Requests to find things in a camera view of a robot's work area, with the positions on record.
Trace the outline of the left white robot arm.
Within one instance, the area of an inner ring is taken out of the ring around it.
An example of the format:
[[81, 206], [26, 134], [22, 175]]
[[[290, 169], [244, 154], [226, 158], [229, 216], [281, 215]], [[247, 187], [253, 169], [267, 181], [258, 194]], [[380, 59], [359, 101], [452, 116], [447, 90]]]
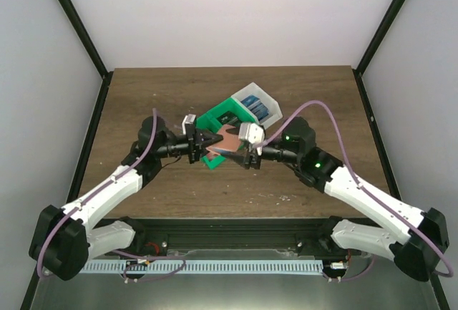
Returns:
[[194, 115], [185, 116], [182, 128], [182, 134], [176, 135], [161, 117], [146, 118], [128, 155], [108, 178], [60, 208], [49, 205], [41, 211], [29, 248], [40, 278], [50, 271], [68, 281], [95, 257], [120, 249], [136, 256], [145, 250], [147, 239], [127, 221], [101, 228], [97, 224], [145, 188], [162, 169], [162, 159], [186, 156], [189, 163], [196, 163], [208, 147], [223, 139], [197, 128]]

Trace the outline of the pink leather card holder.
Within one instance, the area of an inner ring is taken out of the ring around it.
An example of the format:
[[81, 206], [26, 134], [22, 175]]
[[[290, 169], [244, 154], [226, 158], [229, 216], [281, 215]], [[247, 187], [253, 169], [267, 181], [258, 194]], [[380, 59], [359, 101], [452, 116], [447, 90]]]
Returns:
[[219, 130], [218, 134], [223, 136], [223, 139], [207, 148], [208, 156], [218, 156], [221, 153], [237, 152], [242, 145], [238, 134], [239, 127], [224, 124]]

